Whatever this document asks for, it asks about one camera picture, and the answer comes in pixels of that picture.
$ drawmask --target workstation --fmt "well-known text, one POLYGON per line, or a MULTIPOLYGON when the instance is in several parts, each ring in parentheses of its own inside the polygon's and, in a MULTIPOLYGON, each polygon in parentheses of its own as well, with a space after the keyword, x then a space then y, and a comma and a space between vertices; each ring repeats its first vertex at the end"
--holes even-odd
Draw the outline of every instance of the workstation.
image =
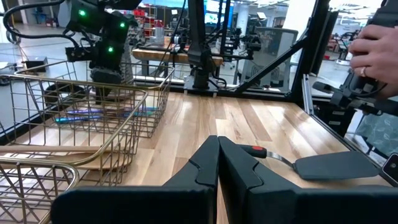
MULTIPOLYGON (((67 39, 65 58, 1 72, 11 112, 0 119, 0 220, 393 222, 385 214, 396 210, 396 157, 380 164, 349 141, 346 117, 395 115, 394 102, 378 101, 349 67, 340 87, 314 79, 338 19, 333 1, 313 1, 302 30, 288 17, 298 0, 178 2, 167 6, 177 10, 167 22, 155 1, 71 0, 68 32, 51 36, 67 39), (275 10, 264 18, 249 12, 253 4, 275 10), (145 28, 142 12, 157 25, 137 45, 129 32, 145 28)), ((24 41, 38 37, 9 23, 24 7, 6 10, 1 28, 31 58, 24 41)), ((398 17, 395 3, 380 2, 367 23, 390 26, 386 9, 398 17)))

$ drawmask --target green led light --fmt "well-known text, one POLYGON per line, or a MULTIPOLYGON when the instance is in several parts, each ring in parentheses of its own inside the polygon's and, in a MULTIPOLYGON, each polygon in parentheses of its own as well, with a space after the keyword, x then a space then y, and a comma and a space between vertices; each ring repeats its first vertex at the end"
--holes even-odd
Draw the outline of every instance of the green led light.
POLYGON ((86 11, 80 9, 79 10, 79 15, 86 16, 86 11))

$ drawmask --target gold wire basket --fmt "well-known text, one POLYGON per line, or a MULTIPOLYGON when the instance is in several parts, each ring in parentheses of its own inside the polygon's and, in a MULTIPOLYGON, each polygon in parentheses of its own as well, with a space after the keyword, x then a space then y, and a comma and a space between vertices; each ring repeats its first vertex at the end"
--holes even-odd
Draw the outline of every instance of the gold wire basket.
POLYGON ((78 180, 69 165, 0 157, 0 222, 49 223, 52 202, 78 180))
MULTIPOLYGON (((142 124, 141 137, 151 138, 167 107, 174 68, 148 65, 142 62, 120 64, 122 85, 133 86, 148 93, 146 98, 146 123, 142 124)), ((91 69, 86 64, 86 79, 91 81, 91 69)))
POLYGON ((70 75, 2 76, 11 81, 14 121, 3 128, 9 145, 0 146, 0 152, 74 166, 82 185, 118 185, 146 123, 141 114, 146 113, 147 93, 126 85, 63 79, 70 75), (110 90, 108 96, 95 94, 105 90, 110 90))

